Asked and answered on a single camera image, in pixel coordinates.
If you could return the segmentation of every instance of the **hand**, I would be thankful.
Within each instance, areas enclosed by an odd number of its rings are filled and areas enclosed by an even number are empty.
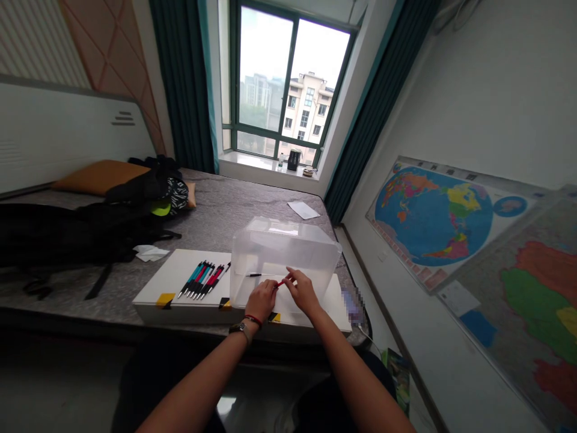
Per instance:
[[[311,279],[301,271],[289,268],[288,266],[287,270],[287,278],[283,278],[283,281],[295,300],[296,306],[299,307],[309,319],[318,312],[323,311],[319,304],[319,300],[317,299],[317,295],[314,293]]]
[[[265,280],[260,283],[248,298],[245,314],[255,316],[262,323],[266,323],[266,319],[275,307],[277,290],[275,280]]]

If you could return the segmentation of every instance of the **gray mattress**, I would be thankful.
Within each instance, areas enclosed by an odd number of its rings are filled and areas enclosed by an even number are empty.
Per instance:
[[[186,180],[197,184],[197,208],[188,216],[166,226],[166,229],[182,234],[182,238],[155,243],[159,248],[171,251],[184,248],[230,252],[234,232],[246,226],[254,216],[300,221],[301,218],[287,205],[288,201],[294,200],[304,201],[320,214],[320,217],[308,220],[307,224],[321,227],[332,239],[335,239],[325,205],[316,195],[244,182],[195,170],[182,169],[181,171]],[[44,190],[9,198],[3,203],[49,204],[75,209],[100,200],[101,198],[92,195]],[[218,227],[219,230],[212,230],[214,227]],[[53,292],[41,301],[23,292],[22,280],[5,281],[0,283],[0,307],[109,324],[144,326],[132,307],[132,300],[165,260],[166,257],[157,262],[144,263],[139,259],[134,259],[130,263],[116,263],[99,296],[88,301],[85,301],[84,297],[100,276],[101,267],[53,274],[50,279]],[[357,298],[343,257],[339,260],[335,272],[341,287],[350,289],[353,297]],[[367,318],[364,318],[362,326],[363,330],[368,333],[367,322]],[[170,328],[217,336],[225,336],[228,333],[228,327],[225,325],[189,325]],[[354,327],[353,333],[349,336],[349,342],[356,346],[364,340],[362,333]]]

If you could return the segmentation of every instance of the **pillow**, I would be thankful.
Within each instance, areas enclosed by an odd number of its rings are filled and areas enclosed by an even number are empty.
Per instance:
[[[194,189],[196,188],[197,184],[192,182],[185,182],[185,184],[188,186],[188,204],[186,207],[196,207],[197,199],[194,197]]]
[[[149,170],[148,167],[105,159],[104,161],[95,162],[54,182],[52,189],[84,192],[86,194],[104,197],[106,192],[112,187],[122,185]]]

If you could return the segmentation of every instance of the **white paper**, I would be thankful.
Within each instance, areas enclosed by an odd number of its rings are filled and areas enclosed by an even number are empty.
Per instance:
[[[311,208],[308,204],[302,201],[290,201],[289,204],[291,209],[298,213],[303,220],[310,220],[311,218],[320,217],[320,214],[316,210]]]
[[[447,287],[440,290],[438,295],[457,317],[461,317],[481,305],[476,297],[471,295],[470,291],[465,289],[458,281],[453,281]]]
[[[137,251],[136,256],[143,262],[155,262],[170,253],[170,250],[161,250],[154,245],[137,245],[133,250]]]

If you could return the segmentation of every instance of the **bed headboard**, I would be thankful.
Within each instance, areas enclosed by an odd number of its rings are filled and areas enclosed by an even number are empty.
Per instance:
[[[0,194],[102,159],[156,156],[133,99],[0,75]]]

